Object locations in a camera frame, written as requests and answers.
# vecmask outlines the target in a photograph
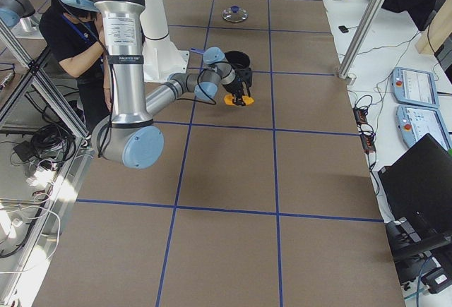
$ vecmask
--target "power strip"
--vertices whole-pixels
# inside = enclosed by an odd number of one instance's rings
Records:
[[[373,139],[371,139],[369,136],[367,136],[364,133],[361,133],[360,138],[361,138],[361,144],[362,144],[362,149],[364,150],[364,153],[369,154],[369,153],[376,152],[376,148],[375,148]]]
[[[366,112],[363,109],[354,108],[353,116],[355,117],[358,126],[367,124]]]

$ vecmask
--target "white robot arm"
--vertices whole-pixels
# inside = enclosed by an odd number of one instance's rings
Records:
[[[153,126],[155,114],[184,92],[195,92],[197,97],[209,100],[215,96],[219,83],[232,94],[242,86],[223,52],[213,47],[203,53],[206,69],[201,74],[174,73],[146,97],[140,22],[145,0],[61,2],[102,13],[113,100],[112,113],[96,126],[92,144],[106,159],[131,168],[149,167],[164,145],[161,131]]]
[[[35,13],[30,0],[0,0],[0,19],[9,28],[21,21],[25,31],[36,30],[39,20],[36,19]]]

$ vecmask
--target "robot arm label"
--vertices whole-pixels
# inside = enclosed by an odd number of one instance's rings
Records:
[[[104,18],[105,42],[107,46],[137,45],[135,19],[119,16]]]

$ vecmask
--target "lanyard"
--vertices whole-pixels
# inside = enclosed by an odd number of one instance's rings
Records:
[[[86,44],[93,44],[94,42],[90,41],[78,28],[77,26],[72,23],[71,21],[69,21],[69,19],[64,16],[63,14],[61,14],[61,17],[63,18],[64,21],[67,22],[68,25],[70,25],[72,27],[72,29],[74,30],[74,32],[76,32],[78,34],[79,37],[81,37],[83,39],[83,41]],[[102,57],[99,58],[99,63],[100,63],[100,69],[102,69],[102,72],[104,71],[104,64],[103,64],[103,60]]]
[[[70,25],[72,27],[72,29],[78,34],[79,37],[81,37],[83,39],[83,41],[87,44],[92,44],[94,42],[91,42],[78,28],[75,24],[73,24],[71,21],[69,21],[69,19],[64,16],[63,14],[61,14],[61,17],[63,18],[64,21],[66,21],[66,23],[68,25]]]

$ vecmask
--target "white desk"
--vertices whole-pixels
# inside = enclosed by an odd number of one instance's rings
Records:
[[[356,28],[350,29],[349,33],[341,33],[338,26],[344,25],[348,28],[358,26],[369,0],[323,0],[323,2],[334,36],[336,50],[339,59],[342,61],[343,54],[346,53]],[[405,43],[398,46],[401,42],[408,41],[414,36],[415,38],[409,44]],[[374,19],[359,52],[367,52],[374,47],[398,47],[373,49],[369,53],[357,56],[350,69],[350,73],[357,76],[355,83],[348,86],[348,90],[354,92],[354,94],[350,92],[351,103],[354,104],[356,97],[359,99],[363,95],[371,95],[374,99],[373,102],[378,102],[380,96],[374,88],[377,83],[385,80],[396,66],[432,71],[438,75],[437,90],[451,93],[452,84],[440,65],[436,65],[437,60],[431,55],[417,53],[415,43],[419,37],[420,33],[417,32],[408,12],[397,14],[381,9]],[[383,91],[386,84],[387,82],[379,84]],[[376,134],[377,154],[370,155],[371,162],[375,160],[375,157],[377,159],[375,170],[393,164],[408,149],[398,131],[396,109],[399,104],[393,96],[391,84],[388,85],[386,91],[388,94],[384,98],[383,106],[381,104],[371,106],[367,116],[367,121],[375,129],[378,129]],[[441,114],[448,130],[452,131],[452,97],[440,96],[439,100]],[[364,99],[359,103],[359,106],[368,103],[369,99]],[[386,199],[381,195],[379,204],[383,218],[388,220],[390,213]],[[407,296],[413,291],[415,289],[406,292],[404,295]],[[446,289],[436,295],[421,296],[421,303],[423,307],[450,307],[452,304],[452,289]],[[406,301],[406,305],[408,307],[415,306],[415,299]]]

